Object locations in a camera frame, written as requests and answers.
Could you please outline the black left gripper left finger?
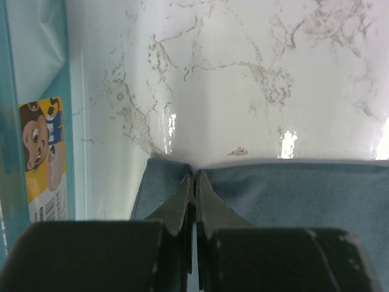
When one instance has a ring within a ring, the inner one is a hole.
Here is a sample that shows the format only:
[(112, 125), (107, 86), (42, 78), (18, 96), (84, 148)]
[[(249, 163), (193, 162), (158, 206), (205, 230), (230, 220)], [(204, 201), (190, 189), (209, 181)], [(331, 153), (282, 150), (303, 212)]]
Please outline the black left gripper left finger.
[(1, 270), (2, 291), (186, 291), (193, 178), (143, 220), (32, 224)]

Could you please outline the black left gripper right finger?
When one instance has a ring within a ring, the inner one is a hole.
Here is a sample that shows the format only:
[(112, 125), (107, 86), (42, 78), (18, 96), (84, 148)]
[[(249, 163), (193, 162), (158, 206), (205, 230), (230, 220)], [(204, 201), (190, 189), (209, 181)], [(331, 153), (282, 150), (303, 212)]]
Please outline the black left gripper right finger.
[(201, 291), (382, 291), (360, 238), (340, 228), (260, 228), (195, 187)]

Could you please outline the grey-blue t-shirt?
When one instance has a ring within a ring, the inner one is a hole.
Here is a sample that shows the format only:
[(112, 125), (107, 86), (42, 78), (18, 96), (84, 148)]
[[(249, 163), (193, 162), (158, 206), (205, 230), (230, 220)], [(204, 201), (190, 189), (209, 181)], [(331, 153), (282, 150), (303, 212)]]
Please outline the grey-blue t-shirt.
[(207, 169), (205, 174), (215, 193), (257, 226), (355, 232), (388, 290), (388, 167), (277, 162)]

